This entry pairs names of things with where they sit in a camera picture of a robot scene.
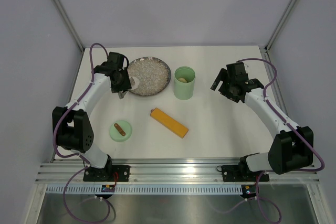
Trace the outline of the toy fried egg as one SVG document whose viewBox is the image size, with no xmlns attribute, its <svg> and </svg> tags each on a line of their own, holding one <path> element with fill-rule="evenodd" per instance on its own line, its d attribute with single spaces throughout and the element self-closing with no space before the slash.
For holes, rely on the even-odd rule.
<svg viewBox="0 0 336 224">
<path fill-rule="evenodd" d="M 131 82 L 130 90 L 135 90 L 139 87 L 140 80 L 137 77 L 130 77 L 130 82 Z"/>
</svg>

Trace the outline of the green cylindrical lunch container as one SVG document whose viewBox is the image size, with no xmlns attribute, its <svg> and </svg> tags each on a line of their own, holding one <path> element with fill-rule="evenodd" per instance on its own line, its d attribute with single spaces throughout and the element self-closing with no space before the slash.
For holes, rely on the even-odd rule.
<svg viewBox="0 0 336 224">
<path fill-rule="evenodd" d="M 178 81 L 178 78 L 184 78 L 187 83 Z M 174 73 L 174 95 L 179 100 L 188 100 L 193 96 L 196 73 L 191 67 L 182 66 Z"/>
</svg>

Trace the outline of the toy beige bun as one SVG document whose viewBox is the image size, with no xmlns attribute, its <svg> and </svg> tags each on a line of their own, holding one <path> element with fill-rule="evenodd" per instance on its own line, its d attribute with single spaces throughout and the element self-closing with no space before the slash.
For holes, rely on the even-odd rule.
<svg viewBox="0 0 336 224">
<path fill-rule="evenodd" d="M 178 81 L 179 81 L 179 82 L 182 82 L 182 83 L 187 83 L 187 80 L 184 79 L 184 78 L 178 78 Z"/>
</svg>

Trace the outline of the green round lid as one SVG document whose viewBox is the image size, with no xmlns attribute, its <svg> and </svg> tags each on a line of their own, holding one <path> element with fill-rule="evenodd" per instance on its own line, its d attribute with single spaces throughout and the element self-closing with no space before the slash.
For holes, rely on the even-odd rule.
<svg viewBox="0 0 336 224">
<path fill-rule="evenodd" d="M 125 142 L 132 135 L 132 126 L 128 121 L 115 121 L 109 128 L 109 135 L 115 142 Z"/>
</svg>

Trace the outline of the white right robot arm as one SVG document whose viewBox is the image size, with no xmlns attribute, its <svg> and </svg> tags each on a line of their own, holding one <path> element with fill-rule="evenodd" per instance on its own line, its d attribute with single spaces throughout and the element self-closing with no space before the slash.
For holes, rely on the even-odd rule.
<svg viewBox="0 0 336 224">
<path fill-rule="evenodd" d="M 258 79 L 249 78 L 243 62 L 228 64 L 217 75 L 211 90 L 236 103 L 242 102 L 261 119 L 273 138 L 270 150 L 241 157 L 235 172 L 250 180 L 260 172 L 278 175 L 300 170 L 313 163 L 313 131 L 288 118 L 266 94 Z"/>
</svg>

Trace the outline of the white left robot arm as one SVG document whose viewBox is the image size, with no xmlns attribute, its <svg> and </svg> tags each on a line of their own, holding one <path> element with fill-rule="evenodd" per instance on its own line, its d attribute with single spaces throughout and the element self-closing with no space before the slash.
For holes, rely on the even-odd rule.
<svg viewBox="0 0 336 224">
<path fill-rule="evenodd" d="M 102 181 L 113 176 L 109 156 L 94 143 L 90 115 L 102 96 L 110 91 L 120 99 L 131 89 L 128 74 L 129 60 L 125 55 L 110 52 L 107 60 L 93 68 L 88 87 L 74 101 L 64 107 L 55 107 L 52 112 L 53 146 L 58 156 L 79 156 L 92 168 Z M 71 151 L 68 156 L 58 152 L 58 147 Z"/>
</svg>

